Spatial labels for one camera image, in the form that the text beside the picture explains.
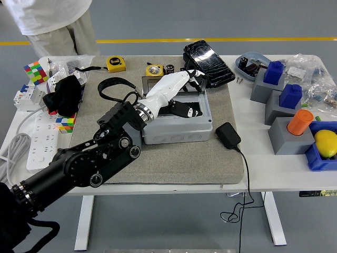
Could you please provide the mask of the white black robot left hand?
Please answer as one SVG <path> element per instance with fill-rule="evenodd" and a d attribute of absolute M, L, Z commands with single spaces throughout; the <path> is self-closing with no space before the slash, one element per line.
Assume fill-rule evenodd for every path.
<path fill-rule="evenodd" d="M 157 118 L 160 108 L 167 106 L 188 81 L 196 81 L 195 76 L 200 75 L 205 74 L 199 70 L 187 70 L 163 76 L 150 89 L 145 99 L 138 101 L 139 107 L 145 111 L 149 121 L 152 122 Z"/>

